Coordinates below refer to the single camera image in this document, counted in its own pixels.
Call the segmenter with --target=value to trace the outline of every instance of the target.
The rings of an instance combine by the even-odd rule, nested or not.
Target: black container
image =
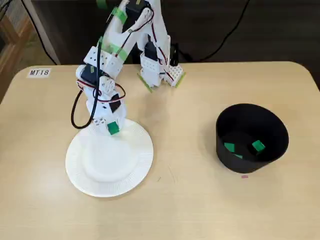
[[[265,148],[257,150],[257,143]],[[252,173],[277,160],[288,145],[289,135],[283,122],[261,106],[232,105],[216,121],[216,153],[227,168],[237,173]]]

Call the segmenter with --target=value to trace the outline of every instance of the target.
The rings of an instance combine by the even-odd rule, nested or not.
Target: white paper plate
[[[136,187],[148,174],[154,147],[148,132],[126,119],[123,129],[107,135],[91,124],[72,140],[65,169],[72,184],[94,197],[114,197]]]

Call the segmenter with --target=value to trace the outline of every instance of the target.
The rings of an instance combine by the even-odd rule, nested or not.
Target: green block
[[[234,153],[234,155],[236,155],[238,158],[241,158],[241,159],[242,159],[242,156],[241,156],[241,155],[235,154],[235,153]]]
[[[260,141],[257,140],[254,143],[252,143],[252,146],[257,150],[258,152],[261,152],[263,149],[265,149],[265,145]]]
[[[120,131],[119,126],[115,121],[107,124],[107,127],[111,135],[116,134]]]
[[[234,153],[235,152],[235,145],[233,143],[228,143],[225,142],[224,146],[226,147],[226,149],[228,149],[230,152]]]

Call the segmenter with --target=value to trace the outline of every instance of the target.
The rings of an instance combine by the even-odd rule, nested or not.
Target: white robotic arm
[[[84,58],[86,65],[81,65],[76,70],[78,87],[87,96],[86,105],[92,113],[96,97],[97,58],[100,59],[102,76],[99,78],[98,101],[93,122],[101,130],[107,129],[111,135],[123,127],[127,113],[123,102],[126,93],[115,83],[115,79],[136,43],[142,51],[140,76],[149,87],[160,86],[162,80],[174,87],[184,73],[180,65],[170,65],[171,39],[162,17],[160,0],[139,1],[139,4],[144,5],[138,18],[134,25],[123,32],[128,4],[133,3],[123,0],[112,11],[113,17],[104,33],[100,56],[98,48],[91,47]],[[116,86],[122,89],[122,96],[116,91]]]

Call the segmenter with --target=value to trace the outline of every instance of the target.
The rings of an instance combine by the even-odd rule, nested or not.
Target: wooden table
[[[127,117],[149,132],[145,180],[115,198],[78,191],[65,171],[77,130],[70,112],[77,66],[49,78],[19,72],[0,105],[0,238],[3,240],[319,240],[320,93],[292,62],[183,64],[175,89],[152,94],[126,65]],[[89,114],[82,98],[77,123]],[[279,160],[248,178],[215,153],[215,122],[237,103],[273,111],[289,132]]]

